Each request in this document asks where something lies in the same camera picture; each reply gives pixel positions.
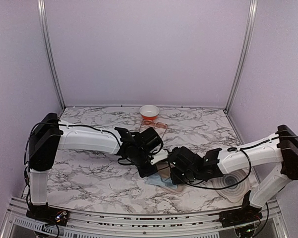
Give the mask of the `pink transparent sunglasses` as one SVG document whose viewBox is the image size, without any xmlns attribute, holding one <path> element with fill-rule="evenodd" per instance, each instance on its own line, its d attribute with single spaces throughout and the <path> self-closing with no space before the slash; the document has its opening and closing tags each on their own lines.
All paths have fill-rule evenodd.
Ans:
<svg viewBox="0 0 298 238">
<path fill-rule="evenodd" d="M 146 129 L 152 127 L 157 134 L 160 136 L 161 139 L 163 139 L 167 129 L 168 129 L 168 125 L 162 122 L 154 122 L 152 120 L 142 120 L 141 126 L 139 128 L 139 132 L 143 132 Z"/>
</svg>

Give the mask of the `pink soft glasses case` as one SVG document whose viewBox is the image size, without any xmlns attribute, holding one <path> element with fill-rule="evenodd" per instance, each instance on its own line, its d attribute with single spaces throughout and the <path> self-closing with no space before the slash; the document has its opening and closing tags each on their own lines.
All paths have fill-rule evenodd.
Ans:
<svg viewBox="0 0 298 238">
<path fill-rule="evenodd" d="M 156 165 L 156 167 L 157 173 L 163 183 L 163 185 L 161 186 L 162 188 L 173 193 L 180 193 L 183 191 L 184 187 L 182 185 L 176 185 L 172 183 L 171 171 L 168 163 L 160 162 Z"/>
</svg>

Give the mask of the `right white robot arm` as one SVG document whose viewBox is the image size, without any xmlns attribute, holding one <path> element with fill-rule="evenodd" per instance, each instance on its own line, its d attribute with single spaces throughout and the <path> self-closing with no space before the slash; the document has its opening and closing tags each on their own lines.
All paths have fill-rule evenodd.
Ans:
<svg viewBox="0 0 298 238">
<path fill-rule="evenodd" d="M 273 170 L 243 197 L 238 209 L 220 212 L 222 226 L 230 227 L 262 218 L 262 207 L 288 183 L 298 180 L 298 136 L 286 125 L 261 140 L 238 147 L 209 150 L 201 157 L 188 148 L 175 147 L 167 157 L 174 184 L 198 187 L 206 182 L 244 168 L 275 163 Z"/>
</svg>

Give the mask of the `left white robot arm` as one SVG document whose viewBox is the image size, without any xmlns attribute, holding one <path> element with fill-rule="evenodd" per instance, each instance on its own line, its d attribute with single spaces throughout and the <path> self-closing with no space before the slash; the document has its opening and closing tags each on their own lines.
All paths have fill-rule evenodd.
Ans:
<svg viewBox="0 0 298 238">
<path fill-rule="evenodd" d="M 86 150 L 114 154 L 128 165 L 136 166 L 141 177 L 155 174 L 157 163 L 168 153 L 152 127 L 143 132 L 131 132 L 126 128 L 95 128 L 85 124 L 70 124 L 60 120 L 56 113 L 47 114 L 35 124 L 29 134 L 25 155 L 25 182 L 28 186 L 26 216 L 43 222 L 64 225 L 67 210 L 52 208 L 47 202 L 49 170 L 54 165 L 59 150 Z"/>
</svg>

